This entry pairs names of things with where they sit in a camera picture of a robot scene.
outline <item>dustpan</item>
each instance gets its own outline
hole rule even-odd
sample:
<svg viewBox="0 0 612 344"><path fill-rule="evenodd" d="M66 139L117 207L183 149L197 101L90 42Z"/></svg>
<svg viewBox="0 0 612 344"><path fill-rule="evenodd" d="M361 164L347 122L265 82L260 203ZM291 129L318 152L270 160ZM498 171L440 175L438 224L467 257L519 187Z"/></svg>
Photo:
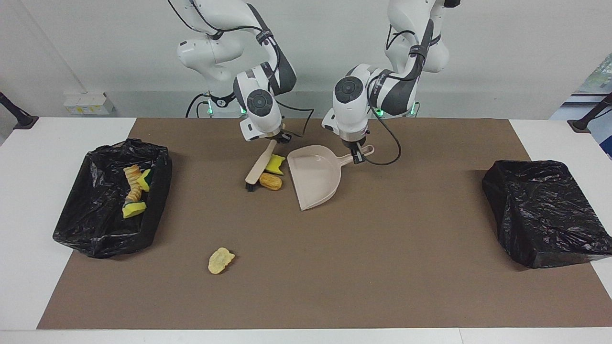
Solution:
<svg viewBox="0 0 612 344"><path fill-rule="evenodd" d="M374 146L362 147L364 155L374 153ZM325 146L307 146L287 156L293 186L300 209L307 210L333 197L340 185L341 168L353 162L351 154L337 157Z"/></svg>

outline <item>brown surface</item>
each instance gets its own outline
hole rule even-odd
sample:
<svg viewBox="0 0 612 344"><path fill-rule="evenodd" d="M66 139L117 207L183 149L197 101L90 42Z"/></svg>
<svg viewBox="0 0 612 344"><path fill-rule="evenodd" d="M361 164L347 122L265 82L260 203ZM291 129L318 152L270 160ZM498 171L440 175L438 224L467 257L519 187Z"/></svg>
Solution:
<svg viewBox="0 0 612 344"><path fill-rule="evenodd" d="M388 123L401 160L344 167L336 195L300 212L288 173L279 192L244 190L267 141L243 142L237 121L137 120L130 137L168 146L174 160L153 246L109 260L74 253L39 328L612 326L590 264L525 270L497 243L480 180L497 159L528 159L508 121ZM392 158L388 134L371 129L371 158ZM308 131L277 153L347 152L320 121ZM237 258L212 275L219 247Z"/></svg>

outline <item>trash bag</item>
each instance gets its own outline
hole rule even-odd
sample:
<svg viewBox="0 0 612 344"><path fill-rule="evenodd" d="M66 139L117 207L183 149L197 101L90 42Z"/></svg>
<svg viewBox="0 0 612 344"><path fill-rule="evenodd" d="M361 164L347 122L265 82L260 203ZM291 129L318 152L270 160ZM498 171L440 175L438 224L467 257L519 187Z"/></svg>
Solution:
<svg viewBox="0 0 612 344"><path fill-rule="evenodd" d="M565 164L497 161L482 188L498 241L517 263L558 267L612 255L612 237Z"/></svg>
<svg viewBox="0 0 612 344"><path fill-rule="evenodd" d="M144 213L124 219L130 186L123 169L151 169L150 191L143 192ZM168 148L128 139L87 153L53 239L87 256L109 258L149 247L170 191L172 160Z"/></svg>

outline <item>white table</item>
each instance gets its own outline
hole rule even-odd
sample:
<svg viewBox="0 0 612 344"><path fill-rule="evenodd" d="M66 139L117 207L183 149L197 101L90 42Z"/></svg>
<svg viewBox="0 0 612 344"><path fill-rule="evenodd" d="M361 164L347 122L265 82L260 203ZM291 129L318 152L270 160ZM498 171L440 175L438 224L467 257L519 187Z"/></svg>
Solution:
<svg viewBox="0 0 612 344"><path fill-rule="evenodd" d="M37 331L71 249L51 234L85 153L127 138L135 119L41 118L0 146L0 343L608 343L590 329L358 329L235 331ZM570 168L612 233L612 162L593 137L565 122L511 121L532 160ZM612 259L593 263L612 296Z"/></svg>

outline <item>yellow chip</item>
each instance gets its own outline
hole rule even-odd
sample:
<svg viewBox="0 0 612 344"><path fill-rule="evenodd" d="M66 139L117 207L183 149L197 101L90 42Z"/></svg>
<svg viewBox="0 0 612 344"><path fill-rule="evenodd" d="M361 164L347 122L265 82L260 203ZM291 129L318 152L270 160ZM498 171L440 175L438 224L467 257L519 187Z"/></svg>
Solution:
<svg viewBox="0 0 612 344"><path fill-rule="evenodd" d="M225 247L221 247L208 260L208 271L215 275L220 274L235 256Z"/></svg>

